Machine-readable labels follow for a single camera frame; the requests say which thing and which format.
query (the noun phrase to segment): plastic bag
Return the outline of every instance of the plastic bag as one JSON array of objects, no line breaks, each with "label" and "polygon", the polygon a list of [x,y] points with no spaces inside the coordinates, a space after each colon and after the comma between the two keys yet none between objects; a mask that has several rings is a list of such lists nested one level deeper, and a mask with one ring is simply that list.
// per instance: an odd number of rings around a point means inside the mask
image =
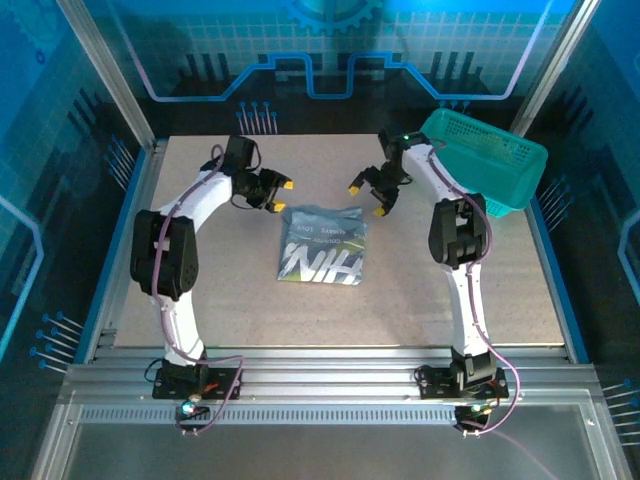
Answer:
[{"label": "plastic bag", "polygon": [[367,225],[361,208],[289,207],[282,218],[278,280],[343,285],[362,281]]}]

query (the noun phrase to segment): green basket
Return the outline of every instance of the green basket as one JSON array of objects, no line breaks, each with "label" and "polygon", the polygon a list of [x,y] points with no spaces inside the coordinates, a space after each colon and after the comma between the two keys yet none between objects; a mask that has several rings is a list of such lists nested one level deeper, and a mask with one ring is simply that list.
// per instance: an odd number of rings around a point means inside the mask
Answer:
[{"label": "green basket", "polygon": [[447,143],[438,158],[460,185],[484,195],[490,215],[529,204],[547,162],[542,145],[447,108],[434,111],[420,131]]}]

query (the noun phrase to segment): blue frame edge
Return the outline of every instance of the blue frame edge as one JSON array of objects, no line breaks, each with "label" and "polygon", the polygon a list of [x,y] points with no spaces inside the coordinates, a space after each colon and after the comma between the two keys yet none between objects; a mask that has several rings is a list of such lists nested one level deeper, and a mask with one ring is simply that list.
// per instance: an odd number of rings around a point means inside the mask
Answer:
[{"label": "blue frame edge", "polygon": [[111,271],[113,270],[116,252],[118,250],[118,246],[120,245],[120,241],[122,240],[124,226],[127,221],[129,210],[131,209],[131,204],[133,203],[133,197],[135,196],[138,183],[142,176],[142,169],[147,160],[146,157],[147,154],[144,148],[140,148],[140,153],[138,154],[138,158],[136,160],[136,166],[133,170],[133,175],[131,176],[131,181],[129,182],[129,188],[127,189],[124,201],[122,202],[122,207],[120,208],[120,214],[118,215],[116,228],[113,231],[113,235],[111,236],[109,250],[107,251],[107,256],[104,260],[104,265],[102,266],[102,272],[100,273],[100,278],[98,279],[96,291],[93,294],[93,300],[91,301],[91,307],[89,308],[89,315],[87,316],[87,321],[85,322],[84,328],[82,329],[82,335],[80,336],[80,342],[78,343],[78,348],[76,350],[73,363],[83,363],[81,359],[85,357],[89,348],[89,344],[91,343],[93,330],[96,328],[96,323],[98,321],[98,313],[100,312],[100,308],[102,307],[104,296],[107,290],[107,283],[109,281],[109,277],[111,276]]},{"label": "blue frame edge", "polygon": [[576,318],[573,306],[571,305],[571,300],[569,299],[569,292],[567,291],[567,287],[562,278],[558,259],[556,258],[556,254],[553,250],[553,245],[551,244],[549,231],[547,230],[547,226],[545,225],[542,217],[540,204],[538,203],[538,199],[535,197],[531,199],[531,211],[538,227],[538,233],[544,248],[544,253],[547,257],[547,261],[549,262],[551,276],[553,277],[553,283],[555,285],[558,298],[560,299],[560,306],[562,307],[568,333],[571,336],[571,341],[573,342],[576,359],[578,360],[578,363],[591,363],[589,355],[587,354],[587,348],[585,347],[584,340],[582,339],[582,334],[580,333],[578,319]]}]

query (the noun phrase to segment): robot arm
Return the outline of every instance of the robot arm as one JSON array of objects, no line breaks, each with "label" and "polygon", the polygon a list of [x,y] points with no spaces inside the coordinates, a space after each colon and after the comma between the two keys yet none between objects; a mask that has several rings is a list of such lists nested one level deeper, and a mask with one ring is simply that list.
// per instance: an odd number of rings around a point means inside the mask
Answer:
[{"label": "robot arm", "polygon": [[163,255],[158,278],[158,293],[168,315],[165,361],[177,367],[193,367],[201,359],[205,347],[198,334],[191,289],[198,275],[196,233],[221,205],[234,195],[243,196],[252,208],[280,212],[284,203],[274,199],[278,188],[293,188],[293,182],[273,170],[251,167],[253,140],[232,136],[225,150],[220,171],[211,175],[219,158],[202,166],[201,171],[184,194],[159,211],[143,210],[136,216],[131,255],[131,276],[140,283],[143,292],[152,295],[151,282],[159,233],[163,222],[173,212],[169,230],[162,245]]},{"label": "robot arm", "polygon": [[[380,170],[375,167],[364,170],[350,191],[355,194],[368,182],[371,193],[381,202],[376,214],[385,216],[395,204],[399,187],[415,182],[434,206],[429,250],[444,270],[449,285],[454,323],[450,369],[456,390],[461,394],[494,380],[497,370],[495,358],[478,332],[479,328],[488,338],[480,292],[481,266],[476,263],[486,245],[486,228],[465,195],[483,210],[484,198],[480,194],[469,194],[456,182],[424,134],[383,130],[378,138],[387,161]],[[473,298],[469,294],[470,281]]]},{"label": "robot arm", "polygon": [[[204,180],[210,170],[203,170],[192,184]],[[175,217],[186,217],[193,222],[194,234],[220,206],[231,200],[233,193],[233,182],[231,177],[224,173],[216,173],[211,179],[193,192],[175,212]],[[173,200],[160,209],[160,215],[166,217],[174,207],[178,199]],[[165,240],[166,250],[169,250],[170,240]],[[171,346],[165,342],[165,360],[174,365],[193,365],[176,353],[176,348],[184,352],[190,358],[202,358],[204,354],[204,343],[198,334],[196,317],[193,312],[193,302],[191,290],[184,292],[177,301],[171,297],[161,295],[165,308],[170,318],[170,335],[175,345]]]}]

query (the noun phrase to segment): glass panel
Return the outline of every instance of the glass panel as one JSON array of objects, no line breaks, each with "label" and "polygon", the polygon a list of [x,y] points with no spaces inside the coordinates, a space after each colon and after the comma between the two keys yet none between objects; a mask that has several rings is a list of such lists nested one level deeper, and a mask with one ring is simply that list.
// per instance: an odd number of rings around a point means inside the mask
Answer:
[{"label": "glass panel", "polygon": [[157,136],[417,129],[438,106],[508,128],[573,4],[87,2]]},{"label": "glass panel", "polygon": [[221,425],[193,448],[171,425],[83,425],[65,478],[600,478],[578,407],[520,407],[498,432],[465,439],[444,426]]},{"label": "glass panel", "polygon": [[[74,354],[139,146],[54,1],[0,2],[0,63],[0,476],[18,479]],[[77,325],[43,323],[58,311]]]},{"label": "glass panel", "polygon": [[[604,386],[640,380],[638,18],[638,2],[601,3],[529,134],[549,150],[538,200]],[[622,394],[616,413],[630,393],[611,392]],[[637,443],[637,425],[623,423],[621,438]]]}]

